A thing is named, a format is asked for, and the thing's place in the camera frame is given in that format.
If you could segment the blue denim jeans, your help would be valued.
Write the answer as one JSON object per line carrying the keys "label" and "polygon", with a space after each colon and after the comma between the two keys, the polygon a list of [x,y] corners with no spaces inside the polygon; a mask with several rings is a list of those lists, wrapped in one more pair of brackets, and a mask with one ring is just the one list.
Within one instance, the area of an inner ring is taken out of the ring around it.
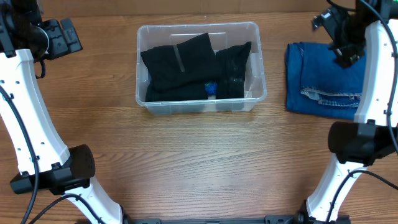
{"label": "blue denim jeans", "polygon": [[366,57],[342,68],[327,44],[287,45],[286,109],[295,113],[354,120],[364,83]]}

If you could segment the black garment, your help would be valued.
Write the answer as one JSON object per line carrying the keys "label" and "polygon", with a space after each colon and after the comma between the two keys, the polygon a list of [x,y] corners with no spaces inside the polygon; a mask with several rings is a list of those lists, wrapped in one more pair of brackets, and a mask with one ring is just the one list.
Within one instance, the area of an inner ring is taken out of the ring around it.
{"label": "black garment", "polygon": [[222,72],[218,80],[217,99],[243,98],[246,64],[251,53],[251,42],[220,50],[216,59]]}

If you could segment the dark navy knit garment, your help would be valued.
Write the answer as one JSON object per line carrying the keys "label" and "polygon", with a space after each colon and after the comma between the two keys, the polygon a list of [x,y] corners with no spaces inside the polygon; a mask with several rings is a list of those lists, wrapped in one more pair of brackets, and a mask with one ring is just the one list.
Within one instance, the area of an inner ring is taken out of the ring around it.
{"label": "dark navy knit garment", "polygon": [[157,91],[217,80],[222,73],[207,33],[177,45],[154,47],[141,52],[141,57]]}

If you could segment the small black cloth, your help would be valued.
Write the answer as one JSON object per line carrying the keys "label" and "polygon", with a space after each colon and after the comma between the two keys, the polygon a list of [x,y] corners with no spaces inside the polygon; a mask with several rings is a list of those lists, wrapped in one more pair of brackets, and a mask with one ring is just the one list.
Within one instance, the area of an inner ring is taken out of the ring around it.
{"label": "small black cloth", "polygon": [[203,83],[191,83],[170,90],[158,91],[150,84],[147,87],[146,102],[207,100]]}

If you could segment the blue green sequin garment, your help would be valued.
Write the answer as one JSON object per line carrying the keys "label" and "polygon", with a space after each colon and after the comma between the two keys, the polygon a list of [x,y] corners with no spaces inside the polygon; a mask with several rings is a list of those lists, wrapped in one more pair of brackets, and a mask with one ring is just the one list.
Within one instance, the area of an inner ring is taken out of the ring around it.
{"label": "blue green sequin garment", "polygon": [[217,82],[207,82],[205,83],[205,91],[208,96],[216,96],[218,89]]}

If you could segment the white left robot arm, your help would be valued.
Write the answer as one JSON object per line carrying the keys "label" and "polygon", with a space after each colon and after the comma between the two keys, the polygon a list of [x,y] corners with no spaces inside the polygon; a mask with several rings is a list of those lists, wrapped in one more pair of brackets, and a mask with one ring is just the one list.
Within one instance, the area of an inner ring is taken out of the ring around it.
{"label": "white left robot arm", "polygon": [[35,63],[78,52],[81,42],[70,19],[42,19],[39,1],[1,2],[1,118],[11,137],[19,172],[16,194],[48,190],[69,200],[90,223],[130,223],[129,215],[104,191],[95,160],[83,144],[67,147],[50,119]]}

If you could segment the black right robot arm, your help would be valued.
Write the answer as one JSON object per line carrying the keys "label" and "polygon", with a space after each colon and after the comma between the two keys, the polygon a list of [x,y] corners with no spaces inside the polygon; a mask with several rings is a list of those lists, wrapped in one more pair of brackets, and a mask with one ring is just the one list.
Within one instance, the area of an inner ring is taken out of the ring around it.
{"label": "black right robot arm", "polygon": [[350,223],[338,211],[361,174],[397,151],[397,1],[356,1],[355,9],[332,3],[314,17],[332,39],[336,63],[347,68],[366,57],[363,92],[353,123],[335,122],[328,135],[331,157],[315,191],[292,223]]}

